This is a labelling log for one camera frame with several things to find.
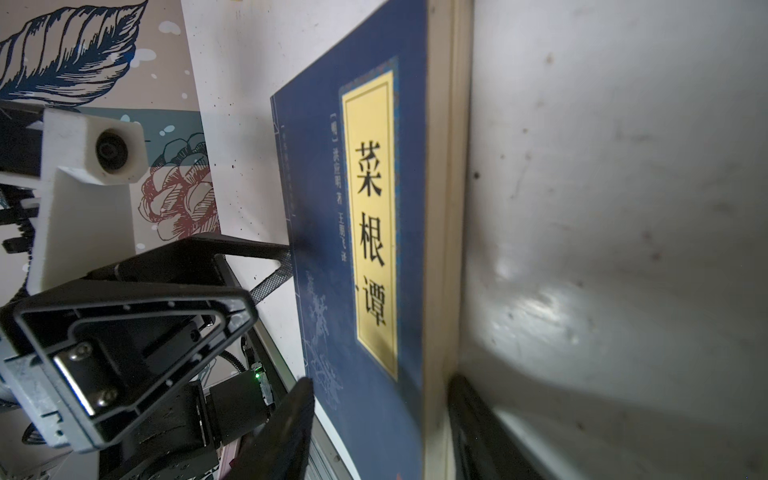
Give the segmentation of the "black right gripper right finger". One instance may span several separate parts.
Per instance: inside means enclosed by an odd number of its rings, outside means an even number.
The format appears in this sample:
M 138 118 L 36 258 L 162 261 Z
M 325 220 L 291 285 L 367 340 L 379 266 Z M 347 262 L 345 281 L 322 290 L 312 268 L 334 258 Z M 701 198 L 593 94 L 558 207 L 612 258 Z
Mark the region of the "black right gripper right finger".
M 450 379 L 447 398 L 457 479 L 543 479 L 466 377 Z

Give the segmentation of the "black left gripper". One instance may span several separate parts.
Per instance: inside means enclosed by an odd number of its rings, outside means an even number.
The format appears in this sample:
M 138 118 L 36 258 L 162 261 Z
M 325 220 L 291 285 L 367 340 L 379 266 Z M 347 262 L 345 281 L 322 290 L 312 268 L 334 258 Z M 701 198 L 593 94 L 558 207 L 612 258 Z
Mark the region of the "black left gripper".
M 248 293 L 229 257 L 277 268 Z M 1 379 L 48 446 L 104 449 L 250 329 L 254 302 L 292 276 L 287 245 L 215 233 L 164 244 L 3 307 Z

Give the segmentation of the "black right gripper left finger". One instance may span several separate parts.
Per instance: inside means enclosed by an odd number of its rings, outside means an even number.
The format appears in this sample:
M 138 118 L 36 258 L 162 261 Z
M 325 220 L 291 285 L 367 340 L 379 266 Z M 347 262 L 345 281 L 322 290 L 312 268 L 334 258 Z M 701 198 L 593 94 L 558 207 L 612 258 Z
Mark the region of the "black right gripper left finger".
M 225 479 L 303 479 L 315 410 L 314 385 L 300 378 Z

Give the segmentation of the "navy book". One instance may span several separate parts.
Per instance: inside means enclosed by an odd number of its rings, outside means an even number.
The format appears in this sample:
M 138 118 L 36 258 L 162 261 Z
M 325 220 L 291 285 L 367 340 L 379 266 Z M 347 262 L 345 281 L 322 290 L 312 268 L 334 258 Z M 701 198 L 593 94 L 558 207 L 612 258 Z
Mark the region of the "navy book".
M 304 368 L 363 479 L 451 479 L 473 5 L 389 1 L 271 99 Z

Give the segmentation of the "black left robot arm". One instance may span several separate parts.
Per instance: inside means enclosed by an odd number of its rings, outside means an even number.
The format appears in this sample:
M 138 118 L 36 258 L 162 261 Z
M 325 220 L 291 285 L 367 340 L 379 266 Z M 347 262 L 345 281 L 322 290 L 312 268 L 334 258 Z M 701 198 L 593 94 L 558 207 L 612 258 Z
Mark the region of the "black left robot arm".
M 211 393 L 199 374 L 252 329 L 291 253 L 215 233 L 137 253 L 148 169 L 136 123 L 2 103 L 1 221 L 21 231 L 4 248 L 30 266 L 1 310 L 1 384 L 24 442 L 95 452 L 102 479 L 203 479 L 270 410 L 255 372 Z

